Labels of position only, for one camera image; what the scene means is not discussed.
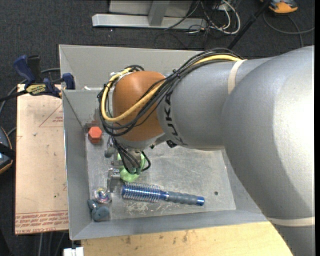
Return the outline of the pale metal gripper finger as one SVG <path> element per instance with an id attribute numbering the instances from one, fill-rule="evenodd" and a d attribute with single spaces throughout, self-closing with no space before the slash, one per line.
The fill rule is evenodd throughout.
<path id="1" fill-rule="evenodd" d="M 120 181 L 120 170 L 118 168 L 110 168 L 107 172 L 107 191 L 112 193 Z"/>
<path id="2" fill-rule="evenodd" d="M 116 148 L 114 146 L 114 141 L 112 138 L 108 138 L 107 143 L 106 143 L 106 147 L 104 150 L 104 156 L 106 158 L 111 158 L 116 152 Z"/>

